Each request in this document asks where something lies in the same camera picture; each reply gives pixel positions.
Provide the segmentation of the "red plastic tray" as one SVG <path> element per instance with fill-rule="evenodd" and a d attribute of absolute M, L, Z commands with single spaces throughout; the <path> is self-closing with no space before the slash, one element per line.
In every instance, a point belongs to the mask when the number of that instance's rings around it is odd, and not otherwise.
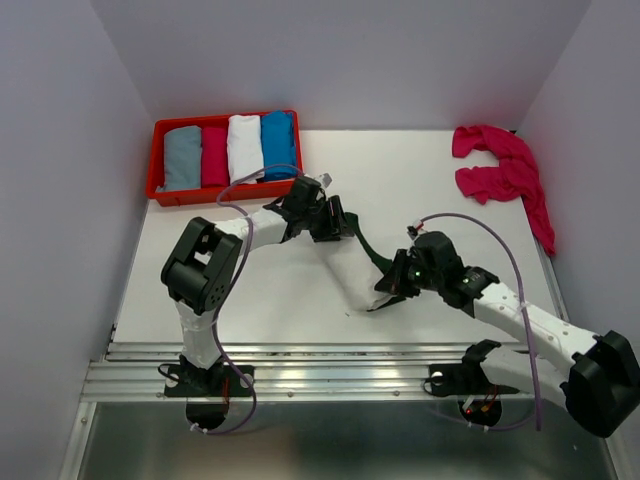
<path fill-rule="evenodd" d="M 295 167 L 295 170 L 297 172 L 303 169 L 299 140 L 298 117 L 297 113 L 293 110 L 284 110 L 283 112 L 290 113 L 293 117 L 293 130 L 297 159 L 297 166 Z M 260 117 L 262 117 L 269 113 L 260 112 L 236 115 L 259 115 Z M 147 196 L 150 199 L 156 200 L 160 205 L 164 207 L 210 203 L 214 202 L 217 197 L 221 196 L 221 192 L 230 184 L 226 187 L 203 188 L 201 186 L 201 188 L 198 190 L 172 192 L 159 192 L 156 190 L 156 188 L 159 187 L 164 181 L 164 135 L 167 132 L 176 128 L 195 125 L 201 128 L 201 132 L 205 127 L 222 127 L 227 130 L 228 135 L 229 118 L 231 116 L 233 115 L 227 114 L 222 116 L 164 119 L 158 121 L 155 124 L 152 139 L 150 165 L 148 169 L 146 184 Z M 222 196 L 222 199 L 225 201 L 231 201 L 280 197 L 289 192 L 293 183 L 293 178 L 295 176 L 281 181 L 265 182 L 264 172 L 261 172 L 256 180 L 247 181 L 234 187 L 231 191 L 227 192 L 226 195 Z"/>

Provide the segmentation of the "cream and green t-shirt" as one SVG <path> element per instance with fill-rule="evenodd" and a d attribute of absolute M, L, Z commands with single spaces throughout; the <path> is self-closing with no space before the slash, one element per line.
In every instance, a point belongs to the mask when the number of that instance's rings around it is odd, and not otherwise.
<path fill-rule="evenodd" d="M 392 260 L 370 246 L 355 213 L 346 212 L 344 217 L 354 236 L 317 243 L 316 252 L 335 278 L 349 307 L 368 312 L 405 301 L 405 297 L 375 290 L 375 285 L 391 269 Z"/>

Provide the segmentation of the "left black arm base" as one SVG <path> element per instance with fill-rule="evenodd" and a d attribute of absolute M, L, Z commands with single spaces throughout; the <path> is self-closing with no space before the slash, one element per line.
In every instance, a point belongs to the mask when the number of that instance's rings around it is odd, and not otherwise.
<path fill-rule="evenodd" d="M 168 398 L 250 398 L 247 383 L 222 360 L 209 369 L 198 368 L 183 355 L 177 363 L 161 363 L 157 372 L 164 379 Z"/>

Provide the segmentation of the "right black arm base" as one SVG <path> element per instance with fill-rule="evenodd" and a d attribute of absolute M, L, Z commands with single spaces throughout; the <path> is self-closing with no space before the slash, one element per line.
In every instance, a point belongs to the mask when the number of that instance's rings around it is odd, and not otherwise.
<path fill-rule="evenodd" d="M 518 390 L 506 385 L 492 383 L 481 369 L 488 354 L 500 347 L 499 342 L 482 340 L 471 345 L 459 363 L 433 364 L 423 381 L 423 390 L 435 397 L 453 395 L 469 396 L 481 394 L 516 394 Z"/>

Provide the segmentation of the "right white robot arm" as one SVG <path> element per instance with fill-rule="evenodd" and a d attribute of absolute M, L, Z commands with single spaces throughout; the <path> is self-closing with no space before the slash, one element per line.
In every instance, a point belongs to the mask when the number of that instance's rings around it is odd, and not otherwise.
<path fill-rule="evenodd" d="M 639 364 L 623 335 L 598 335 L 526 303 L 493 273 L 464 264 L 442 232 L 415 235 L 375 289 L 403 298 L 433 291 L 528 347 L 519 353 L 489 339 L 471 345 L 459 362 L 432 368 L 424 388 L 433 396 L 496 399 L 526 392 L 564 408 L 600 438 L 610 437 L 639 406 Z"/>

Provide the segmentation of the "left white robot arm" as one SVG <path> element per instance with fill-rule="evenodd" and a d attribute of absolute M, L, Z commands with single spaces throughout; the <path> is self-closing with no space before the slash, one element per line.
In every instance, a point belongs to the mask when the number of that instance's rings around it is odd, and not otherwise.
<path fill-rule="evenodd" d="M 315 242 L 354 235 L 341 199 L 327 196 L 321 181 L 294 180 L 289 192 L 241 216 L 212 223 L 192 218 L 161 271 L 161 282 L 176 306 L 183 339 L 181 360 L 191 365 L 188 382 L 199 393 L 215 392 L 223 371 L 213 327 L 251 251 L 285 243 L 302 232 Z"/>

